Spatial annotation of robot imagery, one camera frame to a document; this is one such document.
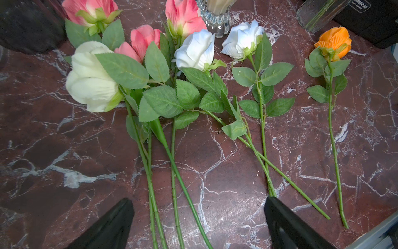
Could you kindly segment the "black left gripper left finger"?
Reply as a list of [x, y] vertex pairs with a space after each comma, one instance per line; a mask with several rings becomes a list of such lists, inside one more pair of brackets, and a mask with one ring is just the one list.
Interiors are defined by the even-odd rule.
[[69, 249], [125, 249], [134, 217], [133, 203], [123, 198], [73, 241]]

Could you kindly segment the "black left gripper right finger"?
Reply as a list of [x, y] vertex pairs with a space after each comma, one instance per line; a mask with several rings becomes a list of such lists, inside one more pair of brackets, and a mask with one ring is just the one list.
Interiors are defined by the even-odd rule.
[[274, 249], [334, 249], [276, 197], [268, 197], [264, 213]]

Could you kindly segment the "orange rose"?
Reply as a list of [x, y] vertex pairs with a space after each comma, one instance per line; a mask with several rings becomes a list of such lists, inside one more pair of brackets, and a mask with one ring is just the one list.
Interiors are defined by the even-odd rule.
[[315, 49], [310, 53], [309, 58], [305, 59], [305, 69], [308, 75], [313, 78], [322, 77], [325, 81], [325, 85], [308, 87], [307, 92], [315, 101], [328, 105], [328, 127], [338, 189], [339, 212], [343, 226], [348, 229], [349, 226], [344, 214], [343, 192], [333, 133], [332, 112], [337, 95], [342, 92], [348, 84], [344, 72], [350, 64], [350, 60], [343, 60], [342, 57], [346, 56], [351, 50], [349, 32], [344, 27], [332, 28], [319, 37], [314, 47]]

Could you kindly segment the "pink rose centre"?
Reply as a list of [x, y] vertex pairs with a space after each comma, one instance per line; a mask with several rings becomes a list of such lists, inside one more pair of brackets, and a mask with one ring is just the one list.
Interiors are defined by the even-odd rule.
[[[137, 62], [143, 64], [145, 55], [147, 52], [148, 47], [154, 43], [157, 48], [161, 47], [161, 37], [163, 37], [163, 33], [158, 30], [158, 29], [153, 29], [149, 25], [144, 25], [139, 27], [138, 29], [132, 30], [131, 32], [131, 41], [132, 43], [129, 44], [127, 42], [122, 43], [119, 47], [115, 49], [115, 53], [118, 54], [123, 54], [128, 57], [133, 58]], [[199, 216], [195, 210], [195, 207], [193, 205], [193, 202], [191, 200], [191, 197], [187, 191], [187, 188], [180, 176], [180, 173], [177, 169], [177, 166], [175, 164], [175, 133], [177, 129], [177, 123], [176, 121], [173, 121], [173, 130], [172, 130], [172, 147], [169, 148], [166, 137], [164, 135], [163, 128], [161, 126], [161, 123], [159, 119], [154, 119], [150, 122], [147, 122], [147, 124], [151, 128], [150, 134], [154, 134], [156, 138], [161, 142], [161, 144], [164, 146], [165, 151], [167, 152], [169, 159], [171, 161], [171, 186], [172, 186], [172, 196], [173, 196], [173, 209], [174, 209], [174, 217], [175, 217], [175, 225], [176, 225], [176, 231], [177, 231], [177, 236], [180, 244], [180, 248], [184, 249], [184, 240], [180, 228], [180, 219], [179, 219], [179, 213], [178, 213], [178, 204], [177, 204], [177, 194], [176, 194], [176, 180], [179, 181], [182, 190], [186, 196], [186, 199], [188, 201], [188, 204], [191, 208], [191, 211], [193, 213], [195, 222], [198, 226], [198, 229], [200, 230], [200, 233], [208, 246], [208, 248], [212, 248], [212, 245], [203, 229], [203, 226], [201, 224], [201, 221], [199, 219]], [[146, 156], [147, 162], [145, 163], [145, 166], [147, 167], [147, 174], [149, 175], [149, 180], [148, 180], [148, 186], [149, 186], [149, 202], [150, 202], [150, 214], [151, 216], [154, 216], [157, 221], [160, 220], [159, 217], [159, 212], [157, 208], [157, 203], [155, 201], [155, 196], [154, 196], [154, 191], [153, 191], [153, 186], [152, 186], [152, 170], [151, 170], [151, 152], [152, 152], [152, 138], [149, 137], [148, 139], [148, 155]]]

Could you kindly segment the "cream rose large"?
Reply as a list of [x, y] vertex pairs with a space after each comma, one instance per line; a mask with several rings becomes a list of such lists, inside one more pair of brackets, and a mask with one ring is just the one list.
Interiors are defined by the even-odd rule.
[[[71, 57], [72, 70], [66, 78], [66, 90], [75, 101], [84, 104], [92, 113], [108, 112], [121, 101], [127, 101], [127, 92], [109, 76], [97, 59], [97, 55], [107, 53], [111, 53], [111, 50], [106, 45], [98, 41], [89, 41], [78, 46]], [[166, 249], [168, 245], [152, 182], [151, 132], [144, 123], [138, 121], [130, 103], [126, 104], [126, 108], [127, 132], [138, 145], [148, 183], [153, 248]]]

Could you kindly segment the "white rose right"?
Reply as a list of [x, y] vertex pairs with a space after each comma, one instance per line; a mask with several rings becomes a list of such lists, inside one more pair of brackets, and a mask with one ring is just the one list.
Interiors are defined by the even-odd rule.
[[291, 110], [295, 99], [274, 98], [274, 87], [286, 78], [294, 66], [286, 62], [271, 63], [272, 46], [257, 21], [233, 27], [222, 46], [223, 54], [237, 61], [247, 59], [252, 65], [251, 68], [232, 68], [235, 81], [252, 89], [253, 100], [238, 102], [247, 116], [260, 120], [264, 129], [267, 117], [278, 117]]

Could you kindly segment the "pink rose left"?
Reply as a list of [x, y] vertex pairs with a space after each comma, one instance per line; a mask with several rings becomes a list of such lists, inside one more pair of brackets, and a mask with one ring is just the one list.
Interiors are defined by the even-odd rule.
[[118, 19], [122, 10], [115, 1], [63, 1], [67, 14], [66, 35], [75, 48], [85, 42], [101, 42], [115, 51], [125, 42], [124, 30]]

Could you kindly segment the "clear glass vase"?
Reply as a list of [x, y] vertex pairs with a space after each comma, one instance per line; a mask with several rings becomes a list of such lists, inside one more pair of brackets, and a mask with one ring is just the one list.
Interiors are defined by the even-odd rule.
[[350, 2], [351, 0], [306, 0], [297, 10], [297, 20], [306, 31], [316, 33]]

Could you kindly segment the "dark purple ribbed vase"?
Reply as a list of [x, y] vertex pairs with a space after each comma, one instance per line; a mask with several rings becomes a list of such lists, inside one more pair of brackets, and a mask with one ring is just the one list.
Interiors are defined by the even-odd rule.
[[45, 53], [65, 40], [62, 1], [1, 1], [1, 46], [24, 54]]

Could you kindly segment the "pink rose small bud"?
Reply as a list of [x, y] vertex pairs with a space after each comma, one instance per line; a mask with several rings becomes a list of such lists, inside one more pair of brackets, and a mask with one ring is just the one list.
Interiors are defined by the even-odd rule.
[[167, 0], [165, 14], [169, 31], [174, 40], [186, 38], [194, 32], [207, 29], [195, 0]]

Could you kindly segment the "black plastic toolbox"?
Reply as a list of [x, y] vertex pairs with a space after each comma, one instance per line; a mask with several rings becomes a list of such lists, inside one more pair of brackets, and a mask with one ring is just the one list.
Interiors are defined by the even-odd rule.
[[377, 48], [384, 49], [398, 42], [398, 0], [354, 0], [334, 21]]

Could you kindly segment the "cream yellow fluted vase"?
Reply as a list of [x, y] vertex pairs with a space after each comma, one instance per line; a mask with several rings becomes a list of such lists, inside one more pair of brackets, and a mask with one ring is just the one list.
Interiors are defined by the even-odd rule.
[[196, 0], [202, 19], [208, 31], [216, 38], [223, 38], [230, 32], [230, 9], [236, 0]]

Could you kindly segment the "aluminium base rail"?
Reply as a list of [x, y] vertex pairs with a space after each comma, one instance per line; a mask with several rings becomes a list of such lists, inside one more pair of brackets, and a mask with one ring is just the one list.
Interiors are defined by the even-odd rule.
[[346, 249], [397, 249], [398, 212], [362, 235]]

